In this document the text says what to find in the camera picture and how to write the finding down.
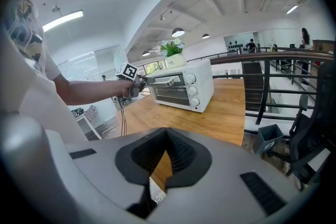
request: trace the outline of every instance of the toaster oven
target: toaster oven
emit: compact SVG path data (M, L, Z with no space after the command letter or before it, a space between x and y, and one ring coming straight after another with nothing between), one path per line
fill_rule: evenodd
M184 66L162 69L147 75L155 79L148 87L156 103L204 112L213 93L214 83L209 59Z

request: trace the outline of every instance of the tabletop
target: tabletop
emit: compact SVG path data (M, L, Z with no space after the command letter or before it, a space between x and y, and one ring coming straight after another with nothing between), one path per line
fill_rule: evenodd
M245 90L243 79L214 79L214 94L203 113L156 104L151 94L124 109L127 134L156 127L173 127L199 133L241 146L245 124ZM121 125L122 117L118 112ZM172 176L170 159L165 152L153 180L165 191Z

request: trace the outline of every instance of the oven door handle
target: oven door handle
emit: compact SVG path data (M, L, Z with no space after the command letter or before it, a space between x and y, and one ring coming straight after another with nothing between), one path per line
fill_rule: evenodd
M169 87L175 82L181 82L179 76L165 77L165 78L155 78L155 82L146 83L147 87Z

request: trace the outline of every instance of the man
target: man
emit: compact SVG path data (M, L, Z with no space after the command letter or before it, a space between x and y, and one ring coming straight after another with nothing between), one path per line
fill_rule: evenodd
M255 52L256 50L256 45L253 42L253 38L251 38L250 43L248 44L248 49L249 49L249 53Z
M2 76L0 101L6 112L18 111L65 143L87 141L67 105L94 103L127 95L130 80L66 80L51 59L33 0L9 0L1 23Z

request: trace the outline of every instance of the trash can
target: trash can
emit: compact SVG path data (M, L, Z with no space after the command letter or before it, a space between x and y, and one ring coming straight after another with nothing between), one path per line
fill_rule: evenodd
M259 128L257 138L253 143L254 153L262 154L270 151L283 136L277 124Z

